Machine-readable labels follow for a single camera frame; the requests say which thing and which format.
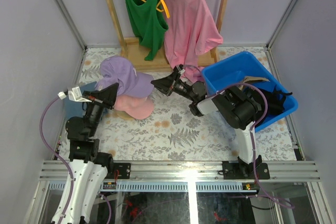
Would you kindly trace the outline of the beige sport cap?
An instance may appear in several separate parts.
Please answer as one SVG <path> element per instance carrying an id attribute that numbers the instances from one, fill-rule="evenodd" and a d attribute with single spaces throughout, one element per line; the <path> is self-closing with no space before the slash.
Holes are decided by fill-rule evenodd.
<path id="1" fill-rule="evenodd" d="M 269 82 L 269 80 L 264 77 L 245 76 L 244 79 L 240 82 L 253 85 L 255 83 L 260 83 L 260 82 Z"/>

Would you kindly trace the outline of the purple cap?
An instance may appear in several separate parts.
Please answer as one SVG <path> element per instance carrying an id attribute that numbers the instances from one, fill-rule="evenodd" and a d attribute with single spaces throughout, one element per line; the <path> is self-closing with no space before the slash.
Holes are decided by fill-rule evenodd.
<path id="1" fill-rule="evenodd" d="M 154 89 L 150 74 L 137 71 L 128 59 L 120 56 L 105 59 L 100 65 L 100 73 L 102 79 L 95 86 L 98 91 L 118 83 L 117 95 L 146 98 Z"/>

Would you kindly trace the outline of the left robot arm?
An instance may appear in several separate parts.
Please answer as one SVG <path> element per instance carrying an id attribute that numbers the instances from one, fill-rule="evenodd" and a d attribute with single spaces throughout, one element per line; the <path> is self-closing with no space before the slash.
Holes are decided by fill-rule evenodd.
<path id="1" fill-rule="evenodd" d="M 66 122 L 70 152 L 64 164 L 68 176 L 52 223 L 88 223 L 101 183 L 114 175 L 112 155 L 98 151 L 100 141 L 95 133 L 104 110 L 113 108 L 118 87 L 114 83 L 98 91 L 82 92 L 75 87 L 58 93 L 61 100 L 69 98 L 85 104 L 86 112 L 83 117 L 73 116 Z"/>

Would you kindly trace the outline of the pink cap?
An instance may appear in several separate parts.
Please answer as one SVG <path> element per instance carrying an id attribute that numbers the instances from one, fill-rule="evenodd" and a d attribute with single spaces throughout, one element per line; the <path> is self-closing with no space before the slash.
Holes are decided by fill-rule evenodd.
<path id="1" fill-rule="evenodd" d="M 154 111 L 154 103 L 148 97 L 136 98 L 120 95 L 117 97 L 113 108 L 117 111 L 123 111 L 137 120 L 143 120 Z"/>

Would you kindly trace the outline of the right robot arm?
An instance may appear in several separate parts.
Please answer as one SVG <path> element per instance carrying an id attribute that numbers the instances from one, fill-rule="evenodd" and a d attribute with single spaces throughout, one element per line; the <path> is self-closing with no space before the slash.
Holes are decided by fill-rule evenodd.
<path id="1" fill-rule="evenodd" d="M 191 100 L 189 108 L 194 116 L 220 112 L 236 132 L 240 175 L 245 179 L 258 179 L 258 165 L 262 159 L 256 156 L 255 126 L 268 111 L 267 99 L 260 89 L 248 83 L 234 83 L 215 94 L 207 95 L 205 83 L 197 81 L 189 85 L 181 80 L 179 73 L 172 73 L 151 83 L 166 96 L 175 92 Z"/>

